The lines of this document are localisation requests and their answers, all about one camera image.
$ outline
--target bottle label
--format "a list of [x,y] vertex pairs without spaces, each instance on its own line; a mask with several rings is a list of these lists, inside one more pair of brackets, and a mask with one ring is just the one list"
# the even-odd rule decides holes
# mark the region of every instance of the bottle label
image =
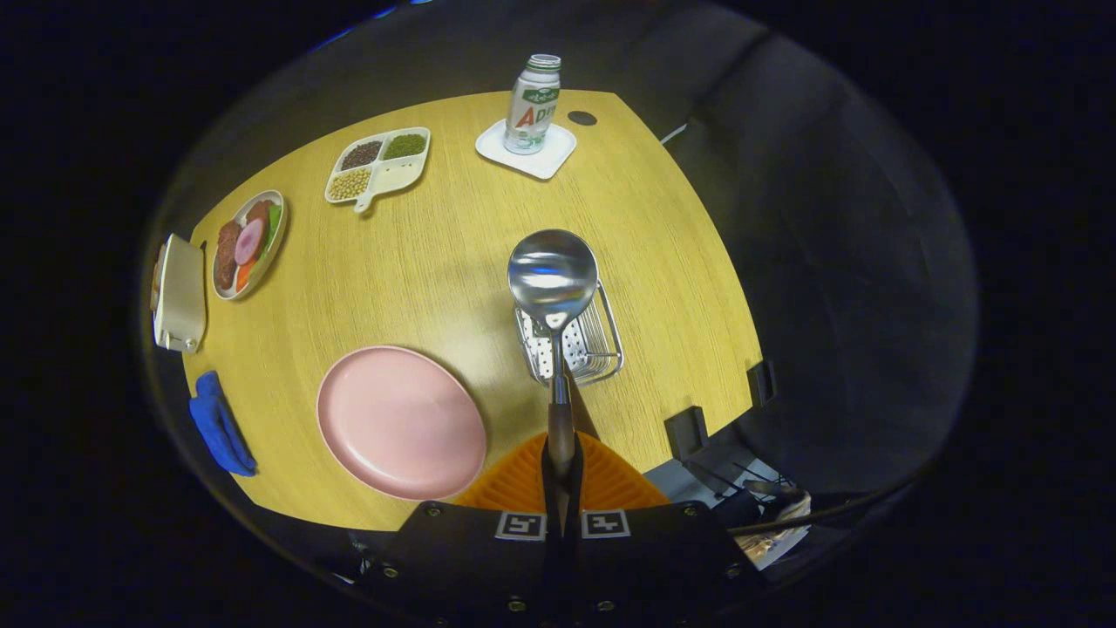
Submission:
[[554,87],[541,87],[522,78],[512,87],[511,107],[504,122],[503,145],[512,152],[530,154],[542,148],[547,128],[558,110],[558,95]]
[[540,89],[523,89],[523,99],[536,105],[545,105],[558,97],[559,89],[542,87]]

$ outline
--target metal rack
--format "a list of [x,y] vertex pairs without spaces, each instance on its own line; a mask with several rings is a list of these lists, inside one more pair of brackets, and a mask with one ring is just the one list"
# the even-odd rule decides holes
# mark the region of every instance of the metal rack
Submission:
[[[608,331],[600,317],[604,310],[608,322]],[[520,348],[527,370],[536,381],[546,386],[554,375],[554,350],[547,330],[516,307],[516,321],[519,323]],[[608,303],[605,284],[597,280],[597,291],[593,301],[575,319],[562,334],[562,352],[569,366],[569,375],[578,386],[587,386],[606,380],[624,367],[624,348],[620,345],[620,334],[616,329],[613,308]]]

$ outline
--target blue cloth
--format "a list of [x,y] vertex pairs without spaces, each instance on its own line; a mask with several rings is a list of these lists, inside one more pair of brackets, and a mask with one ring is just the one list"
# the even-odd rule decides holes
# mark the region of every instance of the blue cloth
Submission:
[[217,371],[198,378],[198,397],[190,400],[190,415],[217,464],[237,475],[256,475],[256,461],[240,438],[232,413],[224,400]]

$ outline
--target meat patty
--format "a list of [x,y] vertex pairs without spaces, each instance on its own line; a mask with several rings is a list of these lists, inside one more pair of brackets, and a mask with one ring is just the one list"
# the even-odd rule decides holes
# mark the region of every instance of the meat patty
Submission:
[[217,284],[223,290],[232,287],[237,277],[237,238],[240,224],[230,220],[221,226],[217,235]]
[[252,209],[248,210],[248,218],[244,220],[244,224],[248,224],[252,220],[262,220],[263,221],[263,232],[267,233],[268,232],[268,218],[270,218],[270,214],[268,213],[268,206],[270,204],[273,204],[273,203],[271,203],[271,201],[267,201],[267,200],[262,200],[262,201],[259,201],[256,204],[253,204]]

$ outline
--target bottle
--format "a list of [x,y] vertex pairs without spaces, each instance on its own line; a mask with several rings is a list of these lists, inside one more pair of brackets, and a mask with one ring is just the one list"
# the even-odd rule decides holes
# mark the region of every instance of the bottle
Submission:
[[516,85],[504,120],[503,146],[529,155],[542,149],[547,128],[558,109],[558,69],[561,59],[554,55],[531,55]]

